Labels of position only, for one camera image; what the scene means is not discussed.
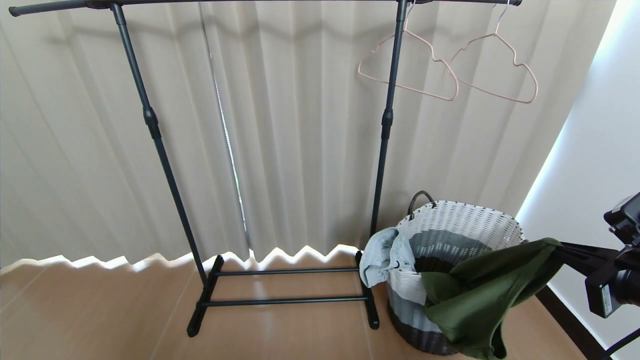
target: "wooden floor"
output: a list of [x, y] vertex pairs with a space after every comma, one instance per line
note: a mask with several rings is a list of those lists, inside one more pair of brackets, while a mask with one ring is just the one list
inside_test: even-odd
[[[351, 254], [329, 263], [311, 255], [295, 265], [349, 266]], [[224, 270], [241, 270], [227, 261]], [[5, 271], [1, 357], [23, 359], [437, 359], [407, 345], [386, 311], [386, 289], [374, 288], [380, 329], [371, 330], [361, 302], [210, 308], [200, 334], [186, 327], [202, 285], [192, 261], [144, 269], [60, 261]], [[356, 273], [222, 277], [214, 299], [349, 295]], [[546, 309], [531, 299], [511, 310], [504, 326], [510, 360], [584, 359]], [[466, 359], [461, 355], [450, 360]]]

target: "black basket handle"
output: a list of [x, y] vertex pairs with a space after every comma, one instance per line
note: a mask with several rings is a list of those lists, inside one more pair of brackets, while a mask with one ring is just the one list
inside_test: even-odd
[[418, 196], [420, 195], [425, 195], [427, 198], [429, 198], [429, 202], [432, 203], [432, 207], [431, 209], [436, 207], [436, 201], [433, 200], [433, 198], [431, 197], [431, 195], [429, 195], [428, 192], [421, 190], [419, 192], [417, 192], [414, 196], [413, 199], [411, 199], [411, 204], [409, 204], [409, 210], [407, 210], [406, 214], [409, 215], [409, 220], [413, 220], [413, 218], [415, 218], [415, 215], [413, 214], [413, 205], [415, 205], [415, 201], [416, 199], [418, 199]]

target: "white and gray basket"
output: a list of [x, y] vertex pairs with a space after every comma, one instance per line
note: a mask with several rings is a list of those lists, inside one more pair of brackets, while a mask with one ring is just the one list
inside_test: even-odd
[[[413, 211], [419, 195], [430, 202]], [[492, 250], [523, 243], [520, 224], [493, 209], [454, 201], [434, 201], [417, 193], [407, 217], [398, 223], [400, 236], [409, 239], [416, 258], [416, 272], [391, 270], [388, 311], [398, 333], [418, 350], [436, 355], [457, 353], [438, 326], [427, 319], [427, 300], [420, 272], [448, 272], [461, 261]]]

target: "curtain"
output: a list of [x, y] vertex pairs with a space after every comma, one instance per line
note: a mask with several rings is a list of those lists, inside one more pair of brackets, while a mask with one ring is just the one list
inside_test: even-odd
[[[124, 11], [201, 253], [248, 256], [198, 5]], [[187, 254], [113, 14], [0, 13], [3, 264]]]
[[[515, 214], [613, 5], [510, 7], [500, 33], [538, 77], [533, 104], [464, 85], [454, 102], [398, 89], [378, 227], [394, 225], [418, 190]], [[417, 5], [410, 29], [448, 59], [491, 32], [502, 9]], [[339, 243], [364, 244], [386, 86], [358, 76], [356, 65], [393, 32], [395, 2], [149, 4], [124, 12], [203, 258], [246, 258], [247, 240], [258, 259], [275, 247], [326, 254]], [[0, 13], [3, 264], [188, 253], [111, 12]], [[363, 69], [388, 77], [390, 48]], [[399, 83], [449, 94], [451, 80], [429, 57], [406, 37]], [[493, 39], [452, 66], [475, 84], [530, 97], [531, 80], [509, 64]]]
[[[203, 4], [212, 66], [236, 156], [246, 225], [258, 259], [274, 247], [326, 254], [369, 236], [386, 85], [356, 65], [393, 34], [396, 3]], [[582, 86], [613, 2], [525, 0], [500, 33], [540, 83], [532, 104], [461, 85], [445, 102], [396, 92], [378, 229], [395, 225], [414, 193], [515, 215]], [[504, 6], [417, 5], [409, 29], [451, 59], [491, 33]], [[392, 42], [363, 64], [388, 78]], [[445, 67], [429, 48], [403, 40], [398, 83], [450, 96]], [[451, 65], [458, 77], [530, 99], [533, 82], [496, 39], [475, 43]]]

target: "olive green cloth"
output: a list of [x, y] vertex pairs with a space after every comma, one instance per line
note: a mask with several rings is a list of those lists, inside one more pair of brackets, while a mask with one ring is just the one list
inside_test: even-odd
[[421, 273], [427, 317], [462, 354], [505, 359], [502, 320], [560, 269], [562, 262], [549, 257], [557, 246], [559, 241], [546, 238], [468, 259], [448, 274]]

